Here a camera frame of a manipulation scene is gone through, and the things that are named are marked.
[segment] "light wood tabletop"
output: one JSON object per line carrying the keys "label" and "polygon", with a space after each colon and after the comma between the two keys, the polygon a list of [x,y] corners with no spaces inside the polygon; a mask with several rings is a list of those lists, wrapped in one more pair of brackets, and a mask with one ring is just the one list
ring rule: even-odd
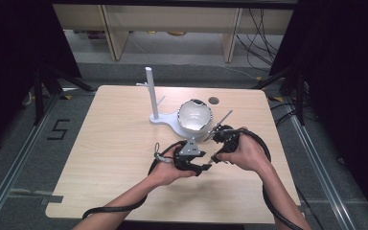
{"label": "light wood tabletop", "polygon": [[[165,96],[158,110],[175,112],[184,102],[199,99],[213,111],[213,125],[230,109],[223,122],[233,128],[248,127],[267,144],[272,164],[292,199],[300,204],[282,144],[260,90],[155,87],[157,99]],[[208,103],[211,97],[218,104]],[[49,203],[49,218],[80,219],[93,207],[103,206],[141,181],[153,161],[154,146],[160,151],[183,140],[169,126],[153,125],[150,95],[146,87],[101,86],[85,117],[80,133],[54,190],[61,203]],[[222,144],[197,142],[207,152],[193,163],[206,164]],[[147,201],[127,217],[130,220],[273,223],[265,206],[262,181],[254,172],[235,165],[218,163],[199,177],[174,181],[159,187]]]}

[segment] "floor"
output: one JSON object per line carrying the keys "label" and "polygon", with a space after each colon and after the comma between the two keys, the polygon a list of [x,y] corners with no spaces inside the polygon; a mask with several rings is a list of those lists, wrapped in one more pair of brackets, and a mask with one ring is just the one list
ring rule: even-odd
{"label": "floor", "polygon": [[[250,56],[244,50],[239,40],[236,42],[232,62],[225,63],[220,48],[219,34],[187,33],[175,36],[164,32],[154,34],[132,32],[129,35],[122,58],[116,62],[111,60],[108,46],[104,39],[89,39],[85,33],[75,34],[72,31],[65,31],[65,35],[75,55],[75,59],[80,65],[108,64],[129,66],[131,64],[146,64],[148,66],[165,65],[171,68],[176,67],[176,69],[183,67],[184,69],[214,67],[218,70],[240,74],[254,81],[257,77],[260,77],[256,73],[261,73],[261,76],[265,78],[267,76],[266,71],[269,69],[269,65],[266,62]],[[245,34],[240,35],[240,40],[247,45],[250,44],[249,38]],[[282,37],[268,36],[267,40],[273,47],[278,48]],[[265,46],[259,37],[255,41],[258,46]],[[252,49],[270,60],[267,51],[256,47],[252,47]],[[258,68],[258,70],[255,69],[258,72],[255,71],[253,74],[247,72],[247,70],[254,67]],[[272,98],[280,96],[276,91],[277,86],[278,84],[268,87],[266,94]],[[81,124],[84,118],[83,112],[86,112],[92,99],[93,95],[84,94],[81,97],[75,97],[74,103],[59,100],[54,109],[61,112],[53,115],[53,118],[48,121],[48,125],[44,130],[47,129],[49,134],[44,134],[46,136],[42,138],[46,140],[47,135],[52,135],[49,128],[54,125],[58,118],[64,116],[72,117],[76,123]],[[269,104],[273,106],[281,103],[274,100]],[[16,156],[19,150],[22,149],[23,143],[28,139],[29,133],[33,132],[33,127],[30,123],[34,118],[33,109],[34,106],[31,104],[20,111],[13,118],[12,126],[2,137],[2,139],[10,140],[10,143],[1,149],[6,154],[5,156],[0,154],[0,185],[7,176],[7,172],[11,170],[12,162],[17,159]],[[292,107],[282,106],[273,109],[273,119],[280,119],[289,112],[288,109],[292,109]],[[80,113],[72,113],[71,110],[77,110]],[[306,110],[305,115],[307,123],[302,127],[303,131],[297,130],[301,127],[295,118],[290,118],[281,123],[278,131],[282,138],[282,144],[284,145],[295,183],[312,207],[310,209],[302,200],[302,209],[307,219],[313,229],[321,229],[315,217],[320,219],[325,229],[368,229],[368,203],[366,199],[346,168],[336,162],[337,152],[327,138],[326,130],[318,123],[315,114],[311,110]],[[313,142],[313,147],[310,146],[310,143],[307,144],[302,141],[304,136],[302,137],[300,134],[305,132],[310,134],[308,139]],[[30,155],[25,165],[22,166],[23,168],[20,169],[18,178],[12,184],[13,189],[11,189],[8,200],[1,207],[0,229],[69,229],[77,222],[77,220],[52,220],[44,217],[44,202],[47,201],[44,197],[49,197],[50,191],[54,189],[53,184],[56,184],[56,178],[58,178],[58,175],[50,177],[45,175],[52,172],[61,172],[63,164],[67,159],[67,150],[72,148],[73,138],[75,140],[78,130],[70,129],[70,133],[67,135],[70,136],[70,140],[64,141],[62,143],[63,146],[56,147],[53,143],[47,141],[44,142],[45,144],[35,144],[33,146],[34,152],[56,152],[56,157],[46,153],[43,156],[38,153]],[[318,172],[322,168],[316,168],[315,162],[317,161],[315,156],[319,157],[325,169],[325,174],[324,172]],[[333,182],[331,184],[333,188],[327,187],[330,184],[324,184],[324,179],[321,176],[329,177]],[[329,199],[329,193],[331,192],[336,192],[336,197],[341,199],[342,207],[348,210],[348,218],[353,219],[354,228],[349,223],[344,225],[344,220],[340,219],[340,217],[344,218],[344,216],[337,213],[340,207],[334,207],[334,202]],[[13,209],[17,209],[18,212],[14,214]],[[37,212],[31,213],[31,209],[37,210]],[[244,229],[273,229],[273,226],[245,224]]]}

